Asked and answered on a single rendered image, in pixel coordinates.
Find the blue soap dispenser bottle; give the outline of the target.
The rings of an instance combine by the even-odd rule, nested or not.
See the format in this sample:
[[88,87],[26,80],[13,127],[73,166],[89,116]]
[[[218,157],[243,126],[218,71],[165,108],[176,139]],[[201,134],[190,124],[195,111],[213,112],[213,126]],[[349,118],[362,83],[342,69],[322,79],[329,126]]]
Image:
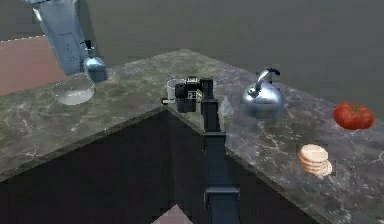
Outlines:
[[106,81],[108,74],[105,63],[96,55],[96,49],[92,46],[90,40],[84,40],[83,43],[88,55],[83,61],[83,66],[88,78],[94,83]]

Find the small clear glass shaker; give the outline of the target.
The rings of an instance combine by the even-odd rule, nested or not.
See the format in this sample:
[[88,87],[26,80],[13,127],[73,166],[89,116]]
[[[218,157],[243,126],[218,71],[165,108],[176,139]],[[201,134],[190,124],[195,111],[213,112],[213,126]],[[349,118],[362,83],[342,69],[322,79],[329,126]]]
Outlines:
[[223,100],[221,101],[219,108],[218,108],[218,114],[221,117],[232,117],[234,114],[234,109],[231,105],[231,102],[229,101],[229,98],[225,96]]

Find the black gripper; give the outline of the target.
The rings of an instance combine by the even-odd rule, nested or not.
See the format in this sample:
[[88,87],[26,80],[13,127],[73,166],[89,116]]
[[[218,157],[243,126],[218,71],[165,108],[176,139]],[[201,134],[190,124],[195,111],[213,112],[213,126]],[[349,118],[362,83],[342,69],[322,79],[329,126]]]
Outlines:
[[177,84],[175,86],[175,99],[161,98],[163,105],[175,104],[177,111],[188,113],[196,111],[197,86],[195,84]]

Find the red tomato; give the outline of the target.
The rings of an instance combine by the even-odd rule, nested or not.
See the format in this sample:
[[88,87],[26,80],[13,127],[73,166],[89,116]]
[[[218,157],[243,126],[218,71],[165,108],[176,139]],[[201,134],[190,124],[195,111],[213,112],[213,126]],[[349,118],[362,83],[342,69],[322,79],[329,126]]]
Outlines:
[[333,110],[333,118],[347,130],[368,129],[375,122],[375,117],[368,107],[349,102],[337,104]]

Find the marble kitchen counter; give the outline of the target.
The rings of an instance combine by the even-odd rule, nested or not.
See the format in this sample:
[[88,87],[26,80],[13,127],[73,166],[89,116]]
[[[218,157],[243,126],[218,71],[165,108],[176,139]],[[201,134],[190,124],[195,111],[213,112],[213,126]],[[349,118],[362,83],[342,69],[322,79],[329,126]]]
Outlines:
[[[215,97],[227,96],[234,109],[229,155],[299,208],[321,224],[384,224],[383,121],[345,131],[332,118],[333,103],[284,84],[283,117],[254,120],[239,110],[254,75],[187,49],[110,68],[94,96],[76,106],[57,102],[49,86],[0,96],[0,181],[164,111],[167,81],[183,75],[213,78]],[[328,152],[330,175],[302,168],[306,144]]]

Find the clear glass bowl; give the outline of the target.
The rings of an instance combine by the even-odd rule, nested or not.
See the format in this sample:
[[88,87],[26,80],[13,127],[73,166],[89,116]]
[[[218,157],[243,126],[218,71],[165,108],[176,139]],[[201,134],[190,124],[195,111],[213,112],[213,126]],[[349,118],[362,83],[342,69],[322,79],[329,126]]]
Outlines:
[[89,79],[67,79],[51,88],[54,98],[64,105],[78,105],[89,101],[94,95],[94,83]]

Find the sliced bread loaf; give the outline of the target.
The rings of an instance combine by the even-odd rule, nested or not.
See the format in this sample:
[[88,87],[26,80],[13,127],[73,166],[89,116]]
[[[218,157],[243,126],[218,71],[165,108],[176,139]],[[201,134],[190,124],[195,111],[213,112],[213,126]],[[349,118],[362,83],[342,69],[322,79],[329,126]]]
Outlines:
[[302,168],[315,176],[324,177],[333,171],[331,162],[328,160],[328,152],[321,146],[306,144],[301,147],[298,157]]

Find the white mug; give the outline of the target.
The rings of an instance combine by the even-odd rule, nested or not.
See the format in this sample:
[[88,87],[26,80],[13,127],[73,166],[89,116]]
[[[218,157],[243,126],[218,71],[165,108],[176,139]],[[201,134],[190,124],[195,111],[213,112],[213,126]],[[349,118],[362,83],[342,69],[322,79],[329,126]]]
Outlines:
[[167,82],[167,98],[169,100],[175,99],[175,87],[177,84],[185,83],[185,79],[172,79]]

